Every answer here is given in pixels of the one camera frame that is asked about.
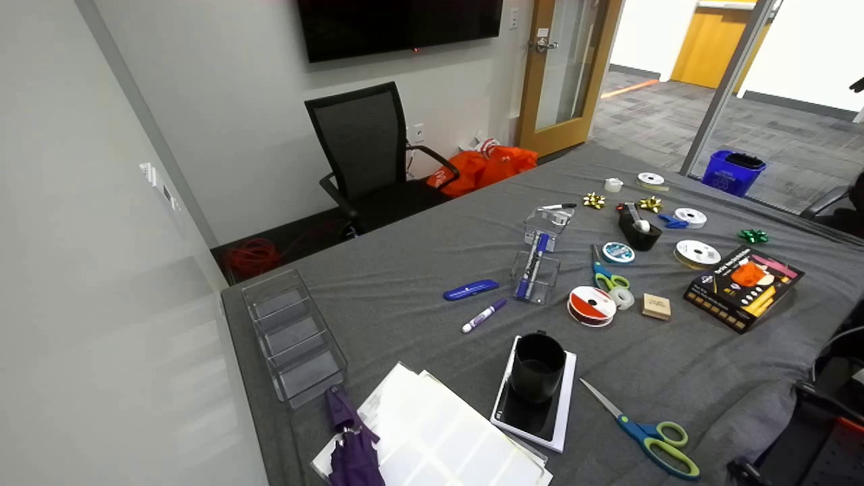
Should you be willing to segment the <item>small wooden block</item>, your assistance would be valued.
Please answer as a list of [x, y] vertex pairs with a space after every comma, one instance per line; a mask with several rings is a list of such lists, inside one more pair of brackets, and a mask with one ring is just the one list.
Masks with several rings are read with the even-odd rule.
[[644, 293], [642, 297], [642, 313], [648, 319], [666, 320], [673, 316], [673, 303], [666, 297], [659, 297], [659, 293]]

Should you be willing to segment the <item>clear box with blue pens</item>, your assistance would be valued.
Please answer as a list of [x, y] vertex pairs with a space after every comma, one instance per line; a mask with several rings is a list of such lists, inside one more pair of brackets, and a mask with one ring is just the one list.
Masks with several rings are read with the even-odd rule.
[[562, 217], [550, 211], [534, 211], [523, 226], [523, 247], [512, 270], [512, 297], [539, 304], [550, 297], [558, 277], [558, 259], [552, 255], [562, 234]]

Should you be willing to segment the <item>black and white flat box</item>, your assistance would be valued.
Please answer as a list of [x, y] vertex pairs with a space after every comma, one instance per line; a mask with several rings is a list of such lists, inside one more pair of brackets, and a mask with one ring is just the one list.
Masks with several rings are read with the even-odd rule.
[[516, 334], [490, 424], [552, 454], [565, 450], [577, 357], [544, 331]]

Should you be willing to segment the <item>black box with orange print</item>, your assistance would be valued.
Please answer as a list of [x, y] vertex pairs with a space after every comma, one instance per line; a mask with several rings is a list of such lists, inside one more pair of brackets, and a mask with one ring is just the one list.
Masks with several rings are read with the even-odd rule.
[[748, 331], [802, 277], [804, 271], [782, 259], [767, 255], [758, 247], [740, 247], [714, 270], [696, 274], [683, 297], [735, 331]]

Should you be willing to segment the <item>orange bag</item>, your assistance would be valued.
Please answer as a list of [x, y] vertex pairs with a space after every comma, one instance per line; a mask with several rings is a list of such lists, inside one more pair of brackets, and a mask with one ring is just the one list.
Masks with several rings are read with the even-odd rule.
[[485, 151], [458, 151], [450, 155], [449, 168], [434, 169], [427, 178], [430, 188], [438, 188], [449, 196], [462, 196], [474, 188], [490, 186], [497, 180], [504, 180], [509, 176], [525, 172], [536, 163], [539, 154], [520, 149], [520, 145], [490, 145]]

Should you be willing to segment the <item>black office chair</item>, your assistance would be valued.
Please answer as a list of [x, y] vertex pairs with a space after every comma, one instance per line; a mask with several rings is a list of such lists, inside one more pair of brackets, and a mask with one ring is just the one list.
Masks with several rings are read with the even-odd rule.
[[[349, 232], [361, 234], [449, 199], [462, 169], [430, 145], [405, 134], [401, 99], [393, 81], [305, 103], [312, 131], [330, 161], [319, 186], [339, 208]], [[422, 151], [443, 168], [427, 186], [408, 178], [408, 154]]]

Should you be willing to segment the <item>purple marker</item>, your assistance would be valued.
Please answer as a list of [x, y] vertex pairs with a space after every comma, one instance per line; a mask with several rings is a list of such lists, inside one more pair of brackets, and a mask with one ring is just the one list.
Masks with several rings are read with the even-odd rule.
[[471, 328], [477, 328], [482, 320], [489, 320], [494, 313], [500, 313], [508, 304], [508, 300], [497, 300], [490, 304], [485, 304], [480, 313], [474, 313], [471, 319], [466, 319], [458, 328], [462, 334], [469, 334]]

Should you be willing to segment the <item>black cylindrical cup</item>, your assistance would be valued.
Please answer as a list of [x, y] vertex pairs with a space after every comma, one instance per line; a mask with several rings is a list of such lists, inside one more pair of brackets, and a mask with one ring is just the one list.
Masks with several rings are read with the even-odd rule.
[[520, 405], [544, 408], [558, 388], [565, 348], [544, 331], [520, 334], [512, 357], [509, 388]]

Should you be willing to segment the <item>orange ribbon spool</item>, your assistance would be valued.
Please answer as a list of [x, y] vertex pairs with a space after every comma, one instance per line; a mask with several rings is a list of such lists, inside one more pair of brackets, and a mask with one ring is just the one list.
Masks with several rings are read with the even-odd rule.
[[566, 313], [586, 327], [606, 327], [615, 319], [615, 303], [596, 285], [575, 285], [566, 297]]

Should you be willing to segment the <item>small green blue scissors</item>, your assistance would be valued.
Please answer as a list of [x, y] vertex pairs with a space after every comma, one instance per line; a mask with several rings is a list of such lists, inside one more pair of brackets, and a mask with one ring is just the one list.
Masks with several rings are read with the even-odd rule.
[[590, 242], [590, 274], [594, 274], [594, 284], [602, 285], [604, 290], [613, 290], [615, 285], [623, 285], [628, 288], [628, 281], [617, 271], [613, 271], [602, 259], [600, 259], [600, 250], [596, 244]]

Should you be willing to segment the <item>yellow gift bow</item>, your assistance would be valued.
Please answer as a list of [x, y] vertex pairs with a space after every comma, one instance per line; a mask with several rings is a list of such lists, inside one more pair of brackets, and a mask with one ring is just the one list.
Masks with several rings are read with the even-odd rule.
[[590, 211], [602, 211], [604, 208], [604, 195], [589, 190], [584, 195], [584, 205]]

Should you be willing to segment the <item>clear plastic tray organizer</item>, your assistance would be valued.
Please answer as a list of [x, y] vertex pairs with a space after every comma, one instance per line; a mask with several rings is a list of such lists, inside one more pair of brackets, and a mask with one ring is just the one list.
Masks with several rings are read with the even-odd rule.
[[282, 405], [303, 408], [343, 381], [343, 352], [296, 271], [251, 281], [245, 309]]

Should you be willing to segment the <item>blue ribbon spool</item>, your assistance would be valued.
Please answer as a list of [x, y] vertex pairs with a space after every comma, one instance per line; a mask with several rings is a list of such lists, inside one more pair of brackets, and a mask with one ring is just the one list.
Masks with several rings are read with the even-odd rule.
[[633, 247], [625, 244], [625, 242], [621, 242], [621, 240], [606, 240], [606, 242], [602, 244], [602, 255], [604, 255], [606, 262], [615, 262], [615, 265], [632, 265], [632, 262], [633, 262]]

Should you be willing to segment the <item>white tape roll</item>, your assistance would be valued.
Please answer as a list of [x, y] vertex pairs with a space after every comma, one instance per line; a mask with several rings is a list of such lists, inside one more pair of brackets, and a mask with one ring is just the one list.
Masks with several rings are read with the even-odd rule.
[[604, 178], [604, 190], [621, 190], [623, 180], [621, 178]]

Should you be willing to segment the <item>white paper sheets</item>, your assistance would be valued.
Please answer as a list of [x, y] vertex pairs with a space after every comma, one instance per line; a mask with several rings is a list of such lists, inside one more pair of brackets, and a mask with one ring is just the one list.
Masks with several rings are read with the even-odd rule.
[[430, 373], [393, 363], [358, 405], [382, 486], [547, 486], [544, 459], [517, 444]]

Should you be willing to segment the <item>black tape dispenser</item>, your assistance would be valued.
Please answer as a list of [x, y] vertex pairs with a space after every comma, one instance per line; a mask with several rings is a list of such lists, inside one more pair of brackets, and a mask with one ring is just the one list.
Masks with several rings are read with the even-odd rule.
[[655, 224], [642, 217], [632, 201], [617, 201], [617, 228], [633, 250], [650, 250], [662, 234]]

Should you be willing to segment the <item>grey tablecloth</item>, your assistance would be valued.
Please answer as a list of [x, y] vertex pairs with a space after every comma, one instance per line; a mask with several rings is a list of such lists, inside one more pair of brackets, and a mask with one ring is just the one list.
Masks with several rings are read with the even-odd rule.
[[864, 290], [864, 244], [685, 176], [702, 211], [602, 290], [642, 161], [575, 149], [223, 290], [272, 486], [728, 486], [789, 427]]

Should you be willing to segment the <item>gold gift bow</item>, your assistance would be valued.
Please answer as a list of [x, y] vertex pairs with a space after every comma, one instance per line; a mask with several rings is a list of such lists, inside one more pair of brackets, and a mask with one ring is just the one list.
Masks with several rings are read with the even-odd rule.
[[642, 196], [642, 199], [636, 199], [636, 208], [650, 211], [650, 212], [662, 212], [663, 199], [662, 196]]

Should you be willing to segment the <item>purple cloth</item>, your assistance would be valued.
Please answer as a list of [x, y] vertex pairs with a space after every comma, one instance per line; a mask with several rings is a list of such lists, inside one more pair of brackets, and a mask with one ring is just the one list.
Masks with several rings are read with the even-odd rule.
[[378, 466], [378, 433], [358, 417], [339, 385], [326, 390], [326, 421], [334, 432], [330, 486], [385, 486]]

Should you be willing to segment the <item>white spool at table edge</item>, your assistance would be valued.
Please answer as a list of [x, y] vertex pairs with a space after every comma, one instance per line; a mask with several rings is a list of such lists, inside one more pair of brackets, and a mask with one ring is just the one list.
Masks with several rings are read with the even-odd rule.
[[644, 186], [663, 186], [663, 176], [659, 172], [636, 172], [636, 180]]

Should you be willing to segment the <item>wooden door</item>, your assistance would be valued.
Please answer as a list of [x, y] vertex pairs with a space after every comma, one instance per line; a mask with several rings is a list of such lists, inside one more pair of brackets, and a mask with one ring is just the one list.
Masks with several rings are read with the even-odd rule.
[[516, 143], [542, 155], [594, 120], [623, 0], [534, 0]]

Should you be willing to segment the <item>green and blue scissors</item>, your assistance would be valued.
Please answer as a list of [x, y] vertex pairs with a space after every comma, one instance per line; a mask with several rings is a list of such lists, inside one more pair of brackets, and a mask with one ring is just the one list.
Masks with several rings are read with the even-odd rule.
[[606, 398], [596, 385], [584, 381], [584, 388], [613, 416], [613, 421], [642, 447], [642, 454], [659, 463], [663, 471], [696, 481], [702, 466], [683, 450], [689, 432], [677, 421], [639, 424], [628, 417], [613, 398]]

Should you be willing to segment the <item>blue recycling bin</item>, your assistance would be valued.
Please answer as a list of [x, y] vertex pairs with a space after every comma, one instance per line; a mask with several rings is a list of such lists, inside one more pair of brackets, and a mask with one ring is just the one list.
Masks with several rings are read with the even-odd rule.
[[713, 188], [743, 196], [763, 172], [767, 161], [740, 151], [714, 151], [702, 180]]

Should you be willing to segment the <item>green gift bow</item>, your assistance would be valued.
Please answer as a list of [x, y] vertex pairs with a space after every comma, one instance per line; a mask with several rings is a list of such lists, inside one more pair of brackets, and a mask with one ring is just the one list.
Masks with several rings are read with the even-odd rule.
[[740, 228], [736, 236], [748, 244], [767, 244], [768, 242], [768, 234], [763, 228], [752, 228], [752, 226]]

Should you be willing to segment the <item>black chair at right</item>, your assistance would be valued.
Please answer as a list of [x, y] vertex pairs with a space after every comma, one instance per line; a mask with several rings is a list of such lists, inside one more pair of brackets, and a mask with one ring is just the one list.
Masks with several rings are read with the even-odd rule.
[[732, 459], [727, 486], [864, 486], [864, 303], [797, 385], [789, 427], [755, 459]]

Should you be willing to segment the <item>wall mounted television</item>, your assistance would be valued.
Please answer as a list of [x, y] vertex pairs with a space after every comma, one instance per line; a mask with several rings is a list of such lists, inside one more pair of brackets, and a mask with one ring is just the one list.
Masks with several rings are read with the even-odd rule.
[[497, 37], [501, 0], [296, 0], [311, 62]]

